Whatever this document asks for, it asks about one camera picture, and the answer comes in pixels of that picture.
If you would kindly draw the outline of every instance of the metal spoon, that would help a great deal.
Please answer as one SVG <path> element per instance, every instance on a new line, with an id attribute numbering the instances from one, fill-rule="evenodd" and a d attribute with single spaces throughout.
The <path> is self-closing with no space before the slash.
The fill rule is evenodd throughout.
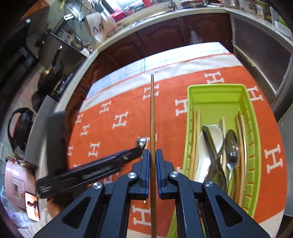
<path id="1" fill-rule="evenodd" d="M 226 134 L 225 150 L 227 156 L 227 167 L 229 168 L 228 185 L 230 184 L 231 175 L 235 166 L 238 165 L 238 143 L 236 134 L 233 130 L 228 130 Z"/>

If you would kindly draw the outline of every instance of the black metal clamp arm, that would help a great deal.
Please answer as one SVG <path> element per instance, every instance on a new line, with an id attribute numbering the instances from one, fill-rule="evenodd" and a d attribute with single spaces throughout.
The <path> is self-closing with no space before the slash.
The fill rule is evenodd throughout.
<path id="1" fill-rule="evenodd" d="M 78 166 L 54 177 L 47 176 L 38 179 L 37 191 L 40 198 L 73 191 L 79 186 L 91 184 L 120 171 L 125 163 L 140 157 L 141 154 L 142 148 L 135 147 Z"/>
<path id="2" fill-rule="evenodd" d="M 269 234 L 212 181 L 189 180 L 156 151 L 159 197 L 175 199 L 178 238 L 269 238 Z"/>
<path id="3" fill-rule="evenodd" d="M 103 185 L 94 183 L 45 225 L 34 238 L 124 238 L 131 200 L 149 195 L 149 151 L 132 171 Z"/>

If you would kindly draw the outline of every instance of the metal tongs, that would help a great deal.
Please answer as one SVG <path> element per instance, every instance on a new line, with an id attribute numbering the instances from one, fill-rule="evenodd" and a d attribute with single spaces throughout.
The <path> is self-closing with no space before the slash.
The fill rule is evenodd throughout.
<path id="1" fill-rule="evenodd" d="M 209 156 L 211 158 L 211 165 L 209 172 L 206 176 L 205 180 L 213 180 L 216 174 L 218 174 L 218 181 L 216 184 L 224 191 L 226 192 L 227 189 L 227 181 L 224 174 L 224 171 L 222 169 L 221 163 L 220 163 L 220 156 L 223 152 L 223 147 L 220 149 L 219 153 L 217 153 L 212 136 L 209 132 L 209 128 L 207 126 L 202 126 L 202 132 L 205 138 L 205 143 L 207 146 L 207 150 L 209 153 Z"/>

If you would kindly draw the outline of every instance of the metal screw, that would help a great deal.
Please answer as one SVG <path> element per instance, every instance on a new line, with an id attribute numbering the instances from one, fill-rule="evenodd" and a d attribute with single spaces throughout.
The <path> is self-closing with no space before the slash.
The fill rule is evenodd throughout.
<path id="1" fill-rule="evenodd" d="M 130 173 L 127 175 L 127 177 L 130 178 L 130 179 L 133 179 L 133 178 L 136 177 L 136 173 L 134 173 L 134 172 L 130 172 Z"/>
<path id="2" fill-rule="evenodd" d="M 142 149 L 145 147 L 146 144 L 147 144 L 147 139 L 145 137 L 140 137 L 136 141 L 136 146 Z"/>
<path id="3" fill-rule="evenodd" d="M 205 186 L 207 186 L 208 188 L 211 188 L 214 186 L 214 182 L 213 181 L 205 181 Z"/>
<path id="4" fill-rule="evenodd" d="M 93 184 L 93 188 L 94 189 L 99 189 L 99 188 L 101 188 L 102 187 L 102 184 L 100 183 L 100 182 L 97 182 L 97 183 L 94 183 Z"/>
<path id="5" fill-rule="evenodd" d="M 170 176 L 171 176 L 172 178 L 177 178 L 177 177 L 179 176 L 179 173 L 176 172 L 176 171 L 172 171 L 172 172 L 170 172 Z"/>

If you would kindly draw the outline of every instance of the black kettle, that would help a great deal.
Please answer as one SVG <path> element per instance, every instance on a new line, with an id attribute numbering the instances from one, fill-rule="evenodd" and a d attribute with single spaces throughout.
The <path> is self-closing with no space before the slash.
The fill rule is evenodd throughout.
<path id="1" fill-rule="evenodd" d="M 14 114 L 20 113 L 15 127 L 13 134 L 10 134 L 10 123 L 14 116 Z M 33 111 L 29 108 L 19 108 L 15 110 L 9 120 L 8 128 L 7 128 L 7 134 L 9 143 L 11 145 L 11 148 L 17 156 L 18 159 L 24 158 L 24 152 L 26 148 L 26 144 L 28 142 L 28 136 L 30 134 L 31 128 L 33 126 Z"/>
<path id="2" fill-rule="evenodd" d="M 62 50 L 62 46 L 59 46 L 54 56 L 52 66 L 44 70 L 39 79 L 38 91 L 43 95 L 51 94 L 52 91 L 54 90 L 54 87 L 63 76 L 63 69 L 64 69 L 63 62 L 57 61 L 61 50 Z"/>

